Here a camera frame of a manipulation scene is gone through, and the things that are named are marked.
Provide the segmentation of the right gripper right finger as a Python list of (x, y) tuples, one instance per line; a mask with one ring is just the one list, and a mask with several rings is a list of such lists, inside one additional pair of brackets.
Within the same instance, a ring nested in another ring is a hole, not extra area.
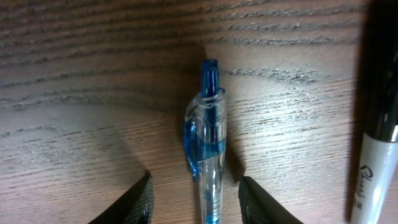
[(250, 176), (242, 176), (238, 190), (243, 224), (303, 224)]

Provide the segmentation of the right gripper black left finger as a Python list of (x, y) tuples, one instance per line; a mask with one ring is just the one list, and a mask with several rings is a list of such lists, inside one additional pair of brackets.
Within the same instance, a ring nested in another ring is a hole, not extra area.
[(151, 224), (154, 203), (153, 178), (147, 170), (144, 177), (89, 224)]

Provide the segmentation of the blue ballpoint pen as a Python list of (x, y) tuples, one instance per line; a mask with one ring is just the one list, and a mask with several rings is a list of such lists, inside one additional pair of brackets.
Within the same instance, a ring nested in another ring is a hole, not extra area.
[(205, 224), (221, 223), (226, 130), (226, 91), (220, 87), (218, 61), (206, 59), (201, 66), (201, 90), (186, 108), (183, 132)]

